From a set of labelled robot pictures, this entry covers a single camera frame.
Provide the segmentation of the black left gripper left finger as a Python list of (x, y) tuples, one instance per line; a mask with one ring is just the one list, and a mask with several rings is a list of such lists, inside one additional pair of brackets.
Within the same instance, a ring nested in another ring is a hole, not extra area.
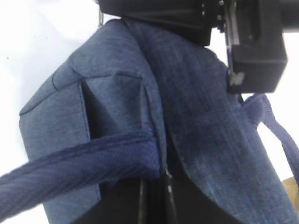
[(73, 223), (166, 224), (163, 180), (121, 181)]

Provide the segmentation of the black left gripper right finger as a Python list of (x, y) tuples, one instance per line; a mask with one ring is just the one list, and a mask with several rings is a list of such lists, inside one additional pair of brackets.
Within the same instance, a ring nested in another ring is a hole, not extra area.
[(235, 224), (236, 219), (219, 208), (184, 172), (175, 147), (167, 148), (168, 169), (172, 176), (171, 186), (180, 224)]

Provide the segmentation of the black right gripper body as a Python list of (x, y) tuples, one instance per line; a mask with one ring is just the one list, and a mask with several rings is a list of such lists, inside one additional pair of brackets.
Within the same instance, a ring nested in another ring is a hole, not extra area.
[(230, 93), (271, 93), (287, 65), (277, 0), (100, 0), (104, 14), (149, 23), (200, 46), (225, 34)]

